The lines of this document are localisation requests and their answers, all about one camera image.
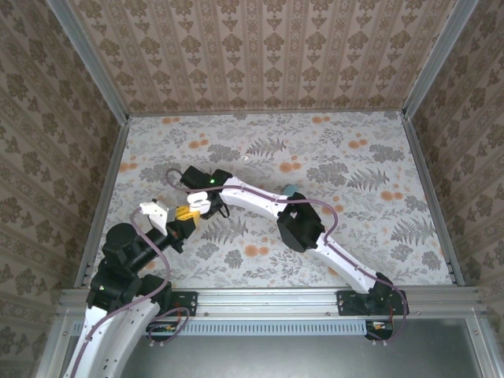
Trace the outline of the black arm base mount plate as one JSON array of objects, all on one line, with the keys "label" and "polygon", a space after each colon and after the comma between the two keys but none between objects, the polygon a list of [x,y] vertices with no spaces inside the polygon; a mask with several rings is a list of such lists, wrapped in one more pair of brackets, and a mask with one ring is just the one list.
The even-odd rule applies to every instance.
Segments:
[{"label": "black arm base mount plate", "polygon": [[337,291],[336,299],[338,312],[342,317],[410,314],[409,305],[402,303],[402,297],[397,291],[385,295]]},{"label": "black arm base mount plate", "polygon": [[175,317],[183,315],[182,308],[187,308],[191,316],[196,314],[198,306],[198,292],[197,291],[162,291],[161,293],[148,298],[147,303],[157,303],[160,309],[157,316],[165,315],[168,311],[178,308],[168,314],[168,317]]}]

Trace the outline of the aluminium frame post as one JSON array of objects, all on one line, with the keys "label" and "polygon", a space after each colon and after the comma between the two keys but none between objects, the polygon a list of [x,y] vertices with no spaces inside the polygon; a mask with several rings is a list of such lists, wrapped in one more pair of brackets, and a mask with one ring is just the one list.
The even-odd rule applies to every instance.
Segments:
[{"label": "aluminium frame post", "polygon": [[113,84],[111,75],[106,71],[97,49],[92,46],[91,40],[84,30],[83,23],[78,20],[69,1],[46,0],[46,2],[90,73],[117,123],[120,127],[125,126],[128,122],[126,106]]},{"label": "aluminium frame post", "polygon": [[457,0],[450,12],[438,39],[433,45],[424,67],[420,71],[404,106],[403,115],[406,119],[412,119],[424,100],[429,89],[432,87],[436,76],[439,74],[450,52],[454,48],[469,18],[479,0]]}]

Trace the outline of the grey sheet metal panel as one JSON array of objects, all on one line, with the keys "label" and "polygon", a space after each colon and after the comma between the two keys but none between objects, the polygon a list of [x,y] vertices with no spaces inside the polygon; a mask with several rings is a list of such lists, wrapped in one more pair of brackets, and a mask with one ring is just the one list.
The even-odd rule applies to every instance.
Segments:
[{"label": "grey sheet metal panel", "polygon": [[120,378],[484,378],[464,321],[409,321],[397,339],[180,336],[141,339]]}]

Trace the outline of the aluminium table edge rail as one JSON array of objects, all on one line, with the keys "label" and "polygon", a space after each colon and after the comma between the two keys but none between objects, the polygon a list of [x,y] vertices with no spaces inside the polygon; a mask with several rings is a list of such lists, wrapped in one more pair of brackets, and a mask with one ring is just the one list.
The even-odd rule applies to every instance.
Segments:
[{"label": "aluminium table edge rail", "polygon": [[99,243],[109,211],[109,205],[113,195],[113,188],[117,180],[117,174],[119,172],[121,158],[123,156],[124,148],[127,142],[128,132],[128,124],[120,126],[109,167],[106,173],[106,178],[103,183],[102,192],[98,201],[98,206],[94,214],[94,219],[91,224],[85,248],[83,250],[83,256],[76,275],[74,288],[81,288],[82,286],[85,286],[89,280],[92,266],[94,264],[96,254],[98,253]]},{"label": "aluminium table edge rail", "polygon": [[406,138],[409,142],[410,151],[417,167],[418,176],[424,191],[428,208],[432,216],[432,222],[439,239],[441,250],[444,253],[444,259],[450,272],[450,277],[453,284],[456,284],[457,286],[465,286],[465,279],[462,275],[457,255],[455,253],[453,243],[450,239],[450,235],[443,217],[443,212],[437,199],[432,179],[428,171],[428,166],[426,160],[424,159],[424,155],[420,142],[417,138],[417,133],[413,126],[413,122],[404,114],[400,113],[400,115],[402,116],[402,124],[406,133]]}]

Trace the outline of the floral patterned table cover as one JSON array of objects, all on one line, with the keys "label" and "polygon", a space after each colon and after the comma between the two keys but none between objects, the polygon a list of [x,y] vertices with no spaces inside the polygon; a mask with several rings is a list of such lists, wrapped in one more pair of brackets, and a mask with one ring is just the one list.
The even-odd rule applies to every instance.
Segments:
[{"label": "floral patterned table cover", "polygon": [[[141,202],[181,205],[173,188],[194,166],[217,169],[272,193],[296,184],[333,238],[396,285],[447,285],[450,273],[398,113],[135,117],[105,226],[127,222]],[[178,288],[335,287],[322,261],[285,247],[276,223],[232,207],[202,221],[183,253],[146,272]]]}]

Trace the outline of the white earbud charging case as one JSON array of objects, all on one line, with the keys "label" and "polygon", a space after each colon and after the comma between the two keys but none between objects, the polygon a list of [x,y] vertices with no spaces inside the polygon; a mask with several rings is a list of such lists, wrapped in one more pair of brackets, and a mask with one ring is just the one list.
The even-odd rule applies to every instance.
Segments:
[{"label": "white earbud charging case", "polygon": [[187,196],[187,202],[192,211],[205,213],[211,207],[211,201],[208,199],[206,191],[194,192]]}]

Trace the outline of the thin aluminium edge strip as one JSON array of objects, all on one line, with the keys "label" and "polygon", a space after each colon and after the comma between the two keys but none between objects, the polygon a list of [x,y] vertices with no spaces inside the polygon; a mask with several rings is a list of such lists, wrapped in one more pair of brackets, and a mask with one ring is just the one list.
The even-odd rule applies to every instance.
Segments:
[{"label": "thin aluminium edge strip", "polygon": [[403,114],[401,109],[249,109],[249,110],[229,110],[229,111],[183,111],[173,113],[130,113],[129,118],[133,117],[203,117],[203,116],[248,116],[254,114],[337,114],[337,113],[384,113],[392,112]]}]

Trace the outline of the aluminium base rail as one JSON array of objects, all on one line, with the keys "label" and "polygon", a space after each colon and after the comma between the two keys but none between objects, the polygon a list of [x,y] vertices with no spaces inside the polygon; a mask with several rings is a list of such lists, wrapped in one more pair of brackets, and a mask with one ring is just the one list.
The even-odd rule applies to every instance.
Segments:
[{"label": "aluminium base rail", "polygon": [[[411,318],[462,318],[481,315],[485,305],[474,287],[405,286]],[[338,287],[198,288],[197,319],[337,318]]]}]

